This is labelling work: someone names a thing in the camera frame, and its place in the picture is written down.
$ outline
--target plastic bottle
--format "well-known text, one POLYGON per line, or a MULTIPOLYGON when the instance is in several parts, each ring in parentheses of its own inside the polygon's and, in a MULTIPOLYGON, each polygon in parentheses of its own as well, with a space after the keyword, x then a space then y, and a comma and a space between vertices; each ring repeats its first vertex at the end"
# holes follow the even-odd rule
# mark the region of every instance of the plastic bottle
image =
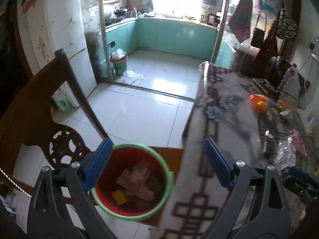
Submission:
POLYGON ((65 93, 62 90, 56 90, 52 97, 59 109, 63 112, 68 112, 72 109, 72 105, 69 101, 69 98, 65 95, 65 93))

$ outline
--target white refrigerator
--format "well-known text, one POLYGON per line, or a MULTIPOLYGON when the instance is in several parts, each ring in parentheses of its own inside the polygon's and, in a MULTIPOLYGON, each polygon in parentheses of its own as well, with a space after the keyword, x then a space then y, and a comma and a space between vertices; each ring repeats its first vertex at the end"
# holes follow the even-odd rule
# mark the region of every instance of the white refrigerator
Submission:
MULTIPOLYGON (((37 61, 42 69, 63 48, 76 79, 87 97, 96 87, 87 51, 80 0, 36 0, 27 11, 28 28, 37 61)), ((78 107, 69 85, 61 89, 73 106, 78 107)))

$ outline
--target red bucket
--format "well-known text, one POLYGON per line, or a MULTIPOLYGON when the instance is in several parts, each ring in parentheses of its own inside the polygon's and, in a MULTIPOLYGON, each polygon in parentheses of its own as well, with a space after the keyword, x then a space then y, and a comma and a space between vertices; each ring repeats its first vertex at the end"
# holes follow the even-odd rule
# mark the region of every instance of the red bucket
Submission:
POLYGON ((116 145, 112 149, 112 155, 100 179, 92 190, 93 197, 108 214, 123 220, 143 220, 155 214, 167 200, 173 186, 172 174, 164 159, 153 149, 135 143, 116 145), (150 203, 147 209, 138 209, 136 204, 130 201, 119 206, 111 195, 114 191, 123 189, 116 180, 125 169, 130 169, 142 160, 152 166, 152 174, 163 186, 163 192, 160 197, 156 197, 150 203))

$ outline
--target table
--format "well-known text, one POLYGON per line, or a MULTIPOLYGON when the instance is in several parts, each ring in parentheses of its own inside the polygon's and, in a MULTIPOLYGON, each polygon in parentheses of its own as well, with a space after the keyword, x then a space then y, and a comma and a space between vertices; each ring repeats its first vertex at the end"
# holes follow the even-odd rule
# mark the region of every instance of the table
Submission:
MULTIPOLYGON (((202 153, 204 138, 210 136, 220 149, 229 151, 235 160, 243 160, 253 167, 273 163, 279 139, 295 128, 303 136, 309 157, 297 154, 296 166, 306 171, 314 166, 314 152, 310 137, 306 136, 296 118, 288 123, 272 109, 266 115, 256 113, 248 100, 251 94, 262 94, 247 76, 212 64, 206 64, 192 109, 184 156, 170 199, 162 213, 158 227, 151 230, 151 238, 199 238, 214 219, 228 195, 202 153), (274 138, 274 156, 263 157, 265 131, 274 138)), ((244 219, 253 198, 251 188, 239 219, 244 219)), ((291 213, 298 220, 304 206, 296 204, 295 195, 287 192, 291 213)))

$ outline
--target metal screw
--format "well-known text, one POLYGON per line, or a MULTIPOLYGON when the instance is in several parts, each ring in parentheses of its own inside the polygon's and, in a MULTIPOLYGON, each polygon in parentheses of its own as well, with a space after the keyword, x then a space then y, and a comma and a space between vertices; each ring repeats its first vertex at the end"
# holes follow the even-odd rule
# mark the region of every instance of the metal screw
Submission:
POLYGON ((79 162, 73 162, 71 163, 71 167, 72 168, 78 168, 80 166, 80 163, 79 162))
POLYGON ((275 166, 273 166, 272 164, 267 166, 267 169, 270 171, 274 171, 275 170, 275 166))
POLYGON ((243 166, 245 165, 245 162, 242 161, 242 160, 237 160, 237 161, 236 161, 236 164, 237 164, 238 166, 240 166, 240 167, 243 167, 243 166))
POLYGON ((41 168, 41 171, 42 171, 42 172, 47 172, 47 171, 49 171, 49 166, 46 165, 46 166, 42 167, 42 168, 41 168))

